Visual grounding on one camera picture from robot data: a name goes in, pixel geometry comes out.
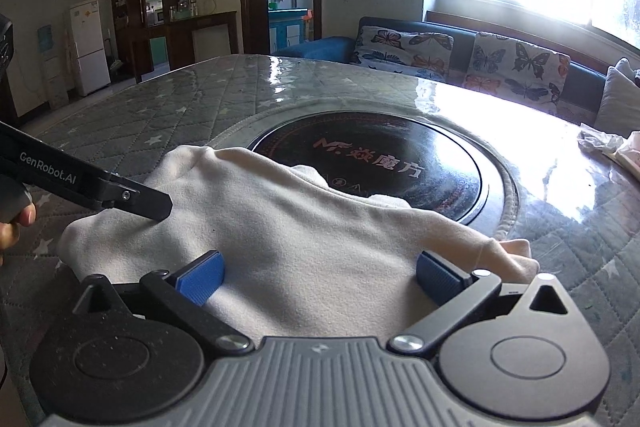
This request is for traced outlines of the person's left hand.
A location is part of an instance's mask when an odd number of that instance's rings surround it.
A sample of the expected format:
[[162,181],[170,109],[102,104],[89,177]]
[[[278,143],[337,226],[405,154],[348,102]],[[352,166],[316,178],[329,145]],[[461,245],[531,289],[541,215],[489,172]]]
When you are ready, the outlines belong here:
[[21,229],[31,227],[37,218],[37,208],[34,204],[26,206],[16,218],[9,223],[0,225],[0,259],[3,253],[16,245],[20,239]]

